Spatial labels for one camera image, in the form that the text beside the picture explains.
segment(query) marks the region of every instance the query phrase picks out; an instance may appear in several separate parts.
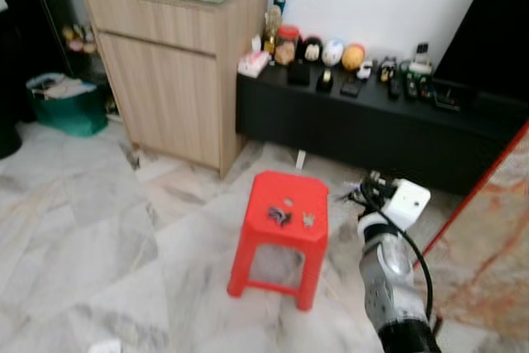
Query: toy car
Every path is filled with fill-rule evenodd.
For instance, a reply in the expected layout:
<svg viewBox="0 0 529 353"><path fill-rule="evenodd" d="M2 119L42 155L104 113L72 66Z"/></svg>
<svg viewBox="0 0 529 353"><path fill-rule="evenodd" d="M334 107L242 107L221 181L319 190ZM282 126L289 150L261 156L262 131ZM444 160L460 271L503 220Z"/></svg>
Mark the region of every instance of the toy car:
<svg viewBox="0 0 529 353"><path fill-rule="evenodd" d="M370 77L372 70L373 61L366 60L360 65L360 69L358 69L358 72L356 72L356 77L360 80L367 80Z"/></svg>

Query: green bag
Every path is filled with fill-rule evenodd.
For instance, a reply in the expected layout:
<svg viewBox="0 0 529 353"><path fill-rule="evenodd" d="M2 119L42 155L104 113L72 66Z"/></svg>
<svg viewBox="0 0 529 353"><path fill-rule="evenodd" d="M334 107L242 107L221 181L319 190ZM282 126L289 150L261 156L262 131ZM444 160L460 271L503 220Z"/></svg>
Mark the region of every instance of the green bag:
<svg viewBox="0 0 529 353"><path fill-rule="evenodd" d="M97 86L84 83L87 89L74 97L61 99L37 98L32 90L62 74L42 74L26 83L29 102L36 120L44 126L54 127L72 136L93 136L107 126L107 115Z"/></svg>

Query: wooden cabinet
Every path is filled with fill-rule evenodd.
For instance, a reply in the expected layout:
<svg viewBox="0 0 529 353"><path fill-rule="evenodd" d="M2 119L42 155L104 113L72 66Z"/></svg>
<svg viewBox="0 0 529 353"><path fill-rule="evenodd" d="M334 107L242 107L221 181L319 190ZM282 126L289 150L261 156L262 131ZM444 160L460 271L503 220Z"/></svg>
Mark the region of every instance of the wooden cabinet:
<svg viewBox="0 0 529 353"><path fill-rule="evenodd" d="M267 0L85 0L131 143L217 169L241 150L236 66Z"/></svg>
<svg viewBox="0 0 529 353"><path fill-rule="evenodd" d="M99 40L131 139L220 168L217 62L106 33Z"/></svg>

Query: cabinet drawer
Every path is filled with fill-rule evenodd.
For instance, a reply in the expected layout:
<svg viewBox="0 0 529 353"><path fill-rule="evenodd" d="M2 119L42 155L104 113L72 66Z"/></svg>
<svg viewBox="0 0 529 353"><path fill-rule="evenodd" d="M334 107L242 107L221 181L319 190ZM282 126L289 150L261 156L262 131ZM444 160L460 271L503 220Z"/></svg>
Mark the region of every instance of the cabinet drawer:
<svg viewBox="0 0 529 353"><path fill-rule="evenodd" d="M93 24L109 31L190 50L215 53L213 11L160 0L86 0Z"/></svg>

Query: orange ball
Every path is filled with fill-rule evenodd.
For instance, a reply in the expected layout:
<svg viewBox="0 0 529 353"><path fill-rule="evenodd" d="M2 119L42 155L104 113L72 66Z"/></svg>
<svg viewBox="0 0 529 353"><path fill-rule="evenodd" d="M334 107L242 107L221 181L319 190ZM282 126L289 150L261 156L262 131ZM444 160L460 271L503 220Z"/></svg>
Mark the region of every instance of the orange ball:
<svg viewBox="0 0 529 353"><path fill-rule="evenodd" d="M358 69L364 62L365 50L362 45L348 45L341 57L341 64L345 70Z"/></svg>

